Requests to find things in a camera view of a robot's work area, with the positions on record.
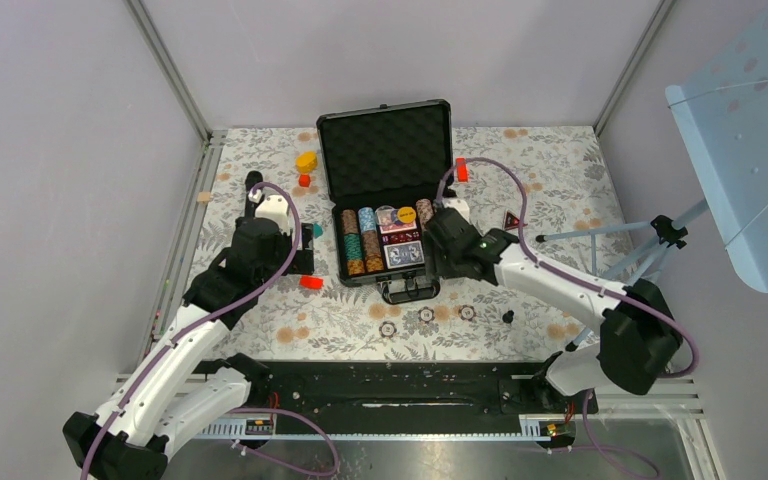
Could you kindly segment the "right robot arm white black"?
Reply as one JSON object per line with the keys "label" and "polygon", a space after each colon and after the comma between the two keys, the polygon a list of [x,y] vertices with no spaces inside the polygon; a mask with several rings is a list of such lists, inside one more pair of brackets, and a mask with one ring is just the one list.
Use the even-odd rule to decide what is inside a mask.
{"label": "right robot arm white black", "polygon": [[557,352],[544,362],[533,386],[535,402],[557,412],[573,395],[614,385],[647,394],[683,344],[657,286],[605,280],[541,257],[513,234],[480,233],[453,208],[437,211],[425,237],[443,278],[469,278],[516,290],[571,314],[599,342]]}

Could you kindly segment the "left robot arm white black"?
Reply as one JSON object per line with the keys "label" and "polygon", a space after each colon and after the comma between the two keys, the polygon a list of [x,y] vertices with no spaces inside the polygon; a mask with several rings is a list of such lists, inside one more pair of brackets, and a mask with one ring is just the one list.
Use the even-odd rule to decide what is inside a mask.
{"label": "left robot arm white black", "polygon": [[175,318],[129,379],[92,413],[63,426],[83,479],[159,479],[174,454],[225,413],[256,411],[271,396],[270,370],[234,354],[215,362],[214,377],[176,397],[220,340],[286,274],[313,271],[313,227],[284,232],[275,222],[240,217],[223,248],[185,292]]}

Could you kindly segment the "blue playing card deck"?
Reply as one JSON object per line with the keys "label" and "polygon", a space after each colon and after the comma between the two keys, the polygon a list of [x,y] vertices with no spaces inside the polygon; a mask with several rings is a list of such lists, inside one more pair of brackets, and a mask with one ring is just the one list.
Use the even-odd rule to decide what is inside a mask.
{"label": "blue playing card deck", "polygon": [[420,241],[385,245],[384,258],[388,269],[420,265],[425,262],[425,255]]}

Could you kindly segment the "black poker chip case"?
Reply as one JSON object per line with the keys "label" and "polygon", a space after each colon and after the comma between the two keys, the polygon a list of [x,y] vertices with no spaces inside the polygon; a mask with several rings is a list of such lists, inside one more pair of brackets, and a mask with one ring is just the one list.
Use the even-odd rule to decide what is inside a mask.
{"label": "black poker chip case", "polygon": [[373,286],[397,305],[429,300],[440,283],[420,265],[350,276],[347,273],[341,212],[362,207],[411,206],[433,200],[439,180],[453,165],[451,106],[443,99],[341,113],[316,121],[338,258],[338,278],[347,287]]}

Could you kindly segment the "clear plastic disc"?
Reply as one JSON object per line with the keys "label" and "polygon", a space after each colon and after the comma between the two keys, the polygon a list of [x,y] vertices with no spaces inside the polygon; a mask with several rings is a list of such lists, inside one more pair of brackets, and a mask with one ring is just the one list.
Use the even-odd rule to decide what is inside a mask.
{"label": "clear plastic disc", "polygon": [[394,224],[391,220],[391,206],[381,206],[375,210],[376,222],[383,231],[389,231]]}

